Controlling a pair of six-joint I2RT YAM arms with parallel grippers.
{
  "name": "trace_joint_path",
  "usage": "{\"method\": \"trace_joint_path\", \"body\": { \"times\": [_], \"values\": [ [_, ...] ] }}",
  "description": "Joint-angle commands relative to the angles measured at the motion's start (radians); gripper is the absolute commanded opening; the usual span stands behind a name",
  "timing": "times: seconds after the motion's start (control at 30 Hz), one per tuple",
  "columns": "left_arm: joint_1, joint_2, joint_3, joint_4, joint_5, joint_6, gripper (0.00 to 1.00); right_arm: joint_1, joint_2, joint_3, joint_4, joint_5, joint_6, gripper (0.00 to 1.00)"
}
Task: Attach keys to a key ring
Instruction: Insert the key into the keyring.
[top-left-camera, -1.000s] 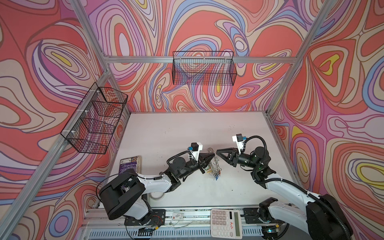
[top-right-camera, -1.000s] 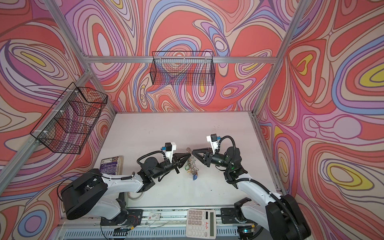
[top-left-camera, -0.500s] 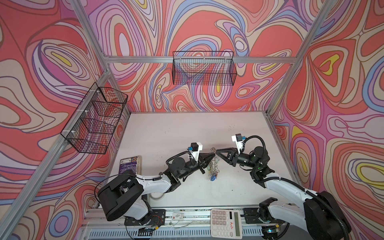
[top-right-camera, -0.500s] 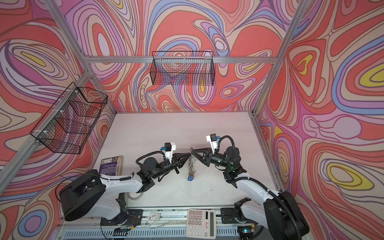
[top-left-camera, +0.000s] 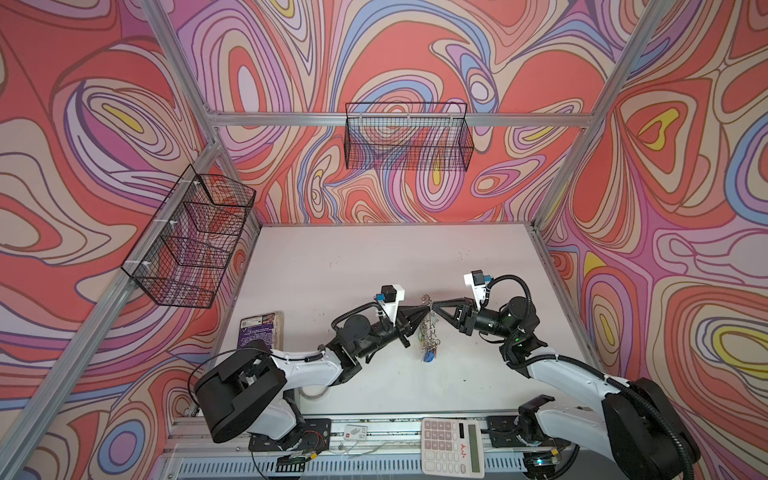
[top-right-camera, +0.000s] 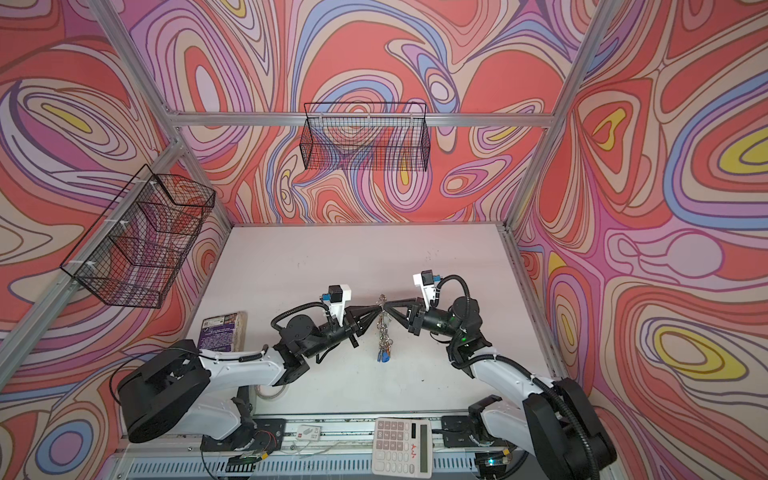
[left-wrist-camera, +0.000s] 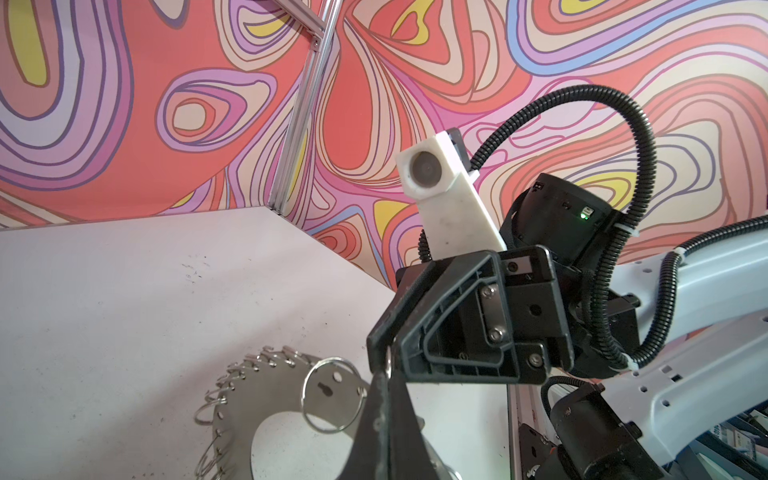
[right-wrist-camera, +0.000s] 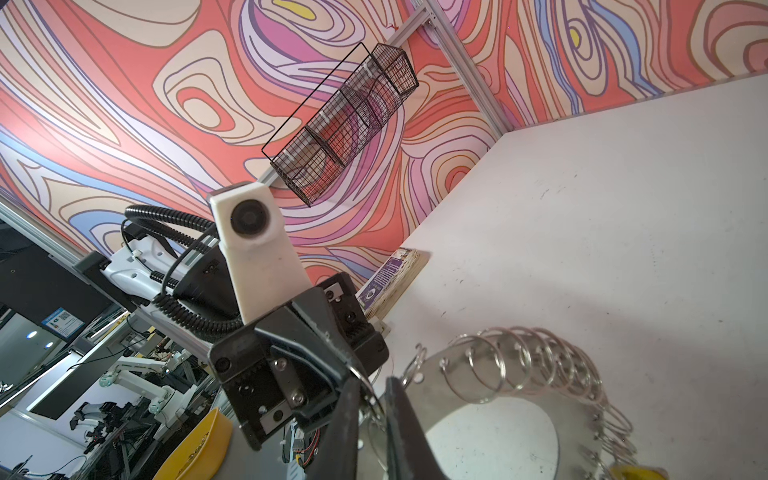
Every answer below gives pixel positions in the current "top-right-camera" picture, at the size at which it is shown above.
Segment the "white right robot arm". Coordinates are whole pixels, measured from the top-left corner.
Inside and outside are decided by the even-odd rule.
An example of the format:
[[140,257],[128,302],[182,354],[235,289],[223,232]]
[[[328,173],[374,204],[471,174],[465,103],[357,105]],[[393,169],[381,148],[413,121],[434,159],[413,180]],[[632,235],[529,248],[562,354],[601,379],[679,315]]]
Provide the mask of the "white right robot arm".
[[390,300],[382,310],[409,333],[446,338],[450,365],[492,387],[480,428],[536,458],[550,479],[597,479],[616,448],[582,387],[573,379],[539,376],[499,353],[482,333],[478,301],[459,275],[415,275],[420,296]]

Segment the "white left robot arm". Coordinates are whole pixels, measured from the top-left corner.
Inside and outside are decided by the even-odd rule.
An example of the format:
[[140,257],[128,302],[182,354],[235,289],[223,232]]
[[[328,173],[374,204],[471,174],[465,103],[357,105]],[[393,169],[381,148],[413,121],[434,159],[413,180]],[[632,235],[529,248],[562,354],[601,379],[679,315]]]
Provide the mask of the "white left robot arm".
[[214,352],[191,340],[178,341],[124,377],[117,385],[130,442],[166,434],[202,435],[229,450],[256,446],[258,429],[243,387],[286,386],[341,344],[358,343],[382,309],[378,305],[309,302],[270,323],[276,344],[253,352]]

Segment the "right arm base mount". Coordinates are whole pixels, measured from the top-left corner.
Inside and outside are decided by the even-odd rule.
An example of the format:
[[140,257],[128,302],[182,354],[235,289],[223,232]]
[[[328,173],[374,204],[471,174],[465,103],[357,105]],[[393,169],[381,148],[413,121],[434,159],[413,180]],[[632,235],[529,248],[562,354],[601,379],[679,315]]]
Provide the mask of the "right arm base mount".
[[482,413],[502,398],[489,395],[467,408],[464,415],[440,418],[440,427],[432,432],[442,437],[447,448],[483,447],[486,451],[474,454],[475,477],[481,480],[506,480],[524,465],[529,454],[506,440],[493,437],[483,423]]

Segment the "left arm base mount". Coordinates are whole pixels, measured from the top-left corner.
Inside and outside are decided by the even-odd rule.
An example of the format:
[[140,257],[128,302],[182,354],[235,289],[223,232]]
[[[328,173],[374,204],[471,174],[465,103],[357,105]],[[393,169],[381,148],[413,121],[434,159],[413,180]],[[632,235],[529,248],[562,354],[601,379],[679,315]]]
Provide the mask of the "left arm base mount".
[[209,452],[240,452],[246,454],[272,454],[282,448],[287,420],[257,417],[252,410],[256,403],[255,389],[239,387],[232,398],[241,418],[241,425],[222,440],[203,436],[200,450]]

